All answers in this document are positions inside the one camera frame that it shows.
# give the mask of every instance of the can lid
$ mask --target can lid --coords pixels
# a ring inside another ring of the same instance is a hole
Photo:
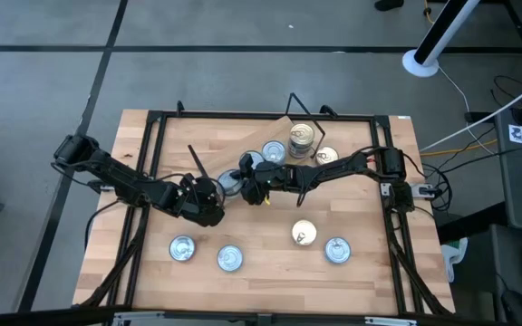
[[[285,158],[285,146],[277,140],[268,141],[263,146],[263,158],[271,162],[281,162]]]
[[[172,259],[186,262],[195,253],[195,242],[187,235],[179,235],[170,242],[169,253]]]
[[[289,134],[291,140],[299,145],[306,145],[314,142],[314,129],[304,123],[294,125]]]
[[[317,237],[317,230],[313,223],[299,220],[291,229],[291,236],[298,245],[310,245]]]
[[[243,264],[243,254],[237,246],[225,245],[218,251],[217,263],[222,270],[234,272]]]
[[[337,155],[337,151],[332,149],[331,147],[322,147],[317,150],[317,154],[315,154],[315,161],[319,165],[323,165],[325,163],[333,162],[337,160],[339,157]]]
[[[245,154],[250,154],[251,158],[253,159],[253,164],[251,165],[251,168],[256,168],[257,164],[265,161],[265,159],[263,158],[263,155],[261,155],[261,153],[259,153],[256,150],[248,150],[248,151],[246,151],[245,153],[243,153],[241,155],[239,160],[242,159],[245,156]]]
[[[334,264],[345,263],[351,254],[350,244],[341,237],[333,237],[325,244],[325,257]]]
[[[243,179],[241,177],[238,179],[231,177],[231,173],[234,171],[237,170],[231,168],[218,176],[218,183],[225,189],[225,196],[236,195],[243,187]]]

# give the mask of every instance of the tin can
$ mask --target tin can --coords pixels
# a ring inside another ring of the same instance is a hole
[[[187,235],[179,235],[172,239],[169,253],[177,262],[186,262],[195,254],[195,242]]]
[[[317,163],[317,165],[319,166],[325,163],[334,162],[338,158],[339,157],[335,149],[324,146],[317,150],[317,154],[315,154],[315,163]]]
[[[243,264],[243,254],[237,246],[225,245],[218,251],[217,263],[223,271],[234,272]]]
[[[248,151],[246,151],[245,153],[243,153],[243,155],[241,155],[239,160],[242,159],[245,156],[245,154],[250,154],[251,158],[253,159],[253,165],[251,166],[251,168],[256,168],[257,164],[265,161],[265,159],[263,158],[263,155],[261,155],[261,153],[259,153],[256,150],[248,150]]]
[[[289,155],[304,158],[314,143],[314,129],[304,123],[294,125],[289,132]]]
[[[232,168],[218,176],[218,183],[225,189],[226,198],[236,197],[243,187],[243,178],[235,179],[231,177],[231,173],[235,171],[237,170]]]
[[[291,229],[291,236],[298,245],[310,245],[317,237],[315,225],[307,220],[299,220]]]
[[[285,164],[285,146],[280,141],[270,140],[263,145],[263,158],[280,166]]]
[[[345,239],[333,237],[325,244],[325,258],[334,264],[343,264],[350,259],[352,249]]]

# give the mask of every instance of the yellow cable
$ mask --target yellow cable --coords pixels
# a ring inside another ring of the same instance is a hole
[[[491,145],[491,144],[494,144],[496,143],[497,140],[496,139],[493,139],[491,141],[487,141],[486,143],[484,143],[483,145],[487,146],[487,145]],[[421,157],[428,157],[428,156],[437,156],[437,155],[444,155],[444,154],[451,154],[451,153],[458,153],[460,151],[466,151],[466,150],[471,150],[471,149],[479,149],[480,148],[480,145],[474,145],[474,146],[470,146],[469,148],[467,149],[449,149],[449,150],[442,150],[442,151],[438,151],[438,152],[432,152],[432,153],[421,153],[420,156]]]
[[[427,0],[424,0],[424,9],[428,9],[428,1]],[[428,19],[428,21],[431,24],[434,24],[434,21],[430,18],[430,14],[429,13],[426,13],[426,19]]]

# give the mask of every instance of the wooden table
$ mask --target wooden table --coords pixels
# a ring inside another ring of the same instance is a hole
[[[123,112],[111,152],[133,168],[146,116],[146,110]],[[390,121],[394,146],[420,165],[410,118],[390,117]],[[198,176],[188,144],[206,159],[270,122],[169,118],[158,176],[172,172]],[[324,145],[336,148],[340,157],[371,145],[367,123],[320,124],[327,133]],[[150,144],[147,168],[153,147]],[[410,162],[406,163],[408,181],[424,182]],[[99,207],[114,199],[112,193],[102,194]],[[249,206],[239,198],[227,204],[225,217],[218,226],[207,228],[151,209],[133,307],[206,312],[396,314],[378,184],[367,177],[350,176],[322,184],[308,193],[299,208],[295,207],[295,200],[295,194],[275,192],[271,206]],[[429,202],[416,200],[415,205],[430,210]],[[125,211],[126,207],[118,204],[96,218],[74,302],[87,299],[112,268]],[[292,225],[302,218],[312,221],[317,228],[317,238],[307,247],[296,245],[291,236]],[[408,221],[420,276],[440,302],[454,312],[434,221],[419,210],[409,213]],[[169,256],[169,243],[176,235],[190,235],[196,241],[197,252],[186,263],[175,262]],[[324,259],[324,244],[333,236],[345,238],[352,247],[352,256],[346,264],[333,265]],[[224,273],[218,268],[217,253],[223,245],[237,245],[243,251],[244,264],[236,273]],[[117,301],[120,303],[128,281],[127,271],[121,279]],[[402,282],[407,306],[413,312],[410,282],[404,271]]]

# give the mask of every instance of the white cable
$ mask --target white cable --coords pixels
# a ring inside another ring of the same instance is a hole
[[[460,89],[460,87],[457,85],[456,82],[454,82],[446,72],[444,72],[442,70],[442,67],[439,66],[439,69],[440,71],[442,72],[442,74],[444,74],[444,77],[446,77],[446,79],[449,80],[450,83],[452,83],[454,85],[454,87],[457,89],[457,91],[459,91],[460,95],[462,95],[462,99],[464,100],[464,106],[467,107],[467,112],[470,113],[470,107],[469,107],[469,102],[467,101],[467,96],[464,94],[464,91],[462,91]],[[485,145],[483,145],[480,140],[477,138],[477,136],[475,136],[474,133],[472,133],[472,131],[470,131],[470,129],[468,129],[468,132],[470,134],[470,136],[484,149],[488,152],[488,154],[495,154],[493,152],[491,152],[490,150],[488,150]]]
[[[504,110],[510,108],[511,106],[513,106],[515,103],[517,103],[517,102],[518,102],[519,100],[521,100],[521,99],[522,99],[522,94],[519,95],[519,96],[517,96],[514,100],[510,101],[509,103],[507,103],[507,105],[505,105],[504,107],[502,107],[502,108],[500,108],[500,109],[498,109],[498,110],[492,112],[492,113],[489,114],[487,117],[485,117],[485,118],[483,118],[483,119],[481,119],[481,120],[479,120],[479,121],[477,121],[477,122],[471,124],[470,126],[468,126],[468,127],[466,127],[466,128],[463,128],[463,129],[461,129],[461,130],[459,130],[459,131],[453,133],[453,134],[450,135],[450,136],[447,136],[447,137],[445,137],[445,138],[443,138],[443,139],[441,139],[441,140],[439,140],[439,141],[437,141],[437,142],[435,142],[435,143],[433,143],[433,144],[430,144],[429,146],[425,147],[424,149],[421,149],[420,151],[422,152],[422,151],[425,151],[425,150],[431,149],[431,148],[435,147],[436,145],[439,145],[439,144],[441,144],[441,143],[443,143],[443,142],[445,142],[445,141],[447,141],[447,140],[453,138],[454,136],[459,135],[461,132],[467,131],[467,130],[469,130],[469,129],[471,129],[471,128],[477,126],[477,125],[479,125],[480,123],[483,123],[484,121],[489,120],[490,118],[496,116],[496,115],[499,114],[500,112],[502,112],[502,111],[504,111]]]

